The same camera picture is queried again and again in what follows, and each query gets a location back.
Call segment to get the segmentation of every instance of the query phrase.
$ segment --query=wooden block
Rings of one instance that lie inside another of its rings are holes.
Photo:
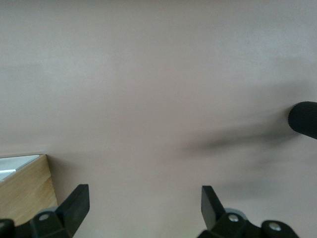
[[[0,218],[13,219],[16,226],[53,206],[57,201],[46,155],[0,181]]]

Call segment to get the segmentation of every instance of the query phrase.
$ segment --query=screw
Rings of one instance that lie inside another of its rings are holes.
[[[232,222],[238,222],[239,218],[236,215],[231,214],[231,215],[229,215],[229,220]]]
[[[43,214],[39,217],[39,221],[44,221],[49,217],[49,214]]]
[[[275,222],[271,222],[268,225],[272,230],[279,232],[280,230],[282,230],[282,228]]]

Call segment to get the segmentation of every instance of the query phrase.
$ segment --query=black cylinder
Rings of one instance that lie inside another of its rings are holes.
[[[296,104],[288,115],[288,124],[294,131],[317,139],[317,103]]]

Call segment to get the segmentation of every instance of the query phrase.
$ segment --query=black metal bracket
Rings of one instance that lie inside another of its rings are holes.
[[[236,213],[227,213],[211,186],[202,188],[202,215],[207,226],[198,238],[299,238],[285,223],[264,221],[257,227]]]
[[[87,184],[78,185],[54,212],[42,212],[15,227],[11,219],[0,219],[0,238],[71,238],[90,208]]]

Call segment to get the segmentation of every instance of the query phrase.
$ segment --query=black cylindrical object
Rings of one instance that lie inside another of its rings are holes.
[[[317,103],[296,104],[288,115],[288,124],[294,131],[317,139]]]

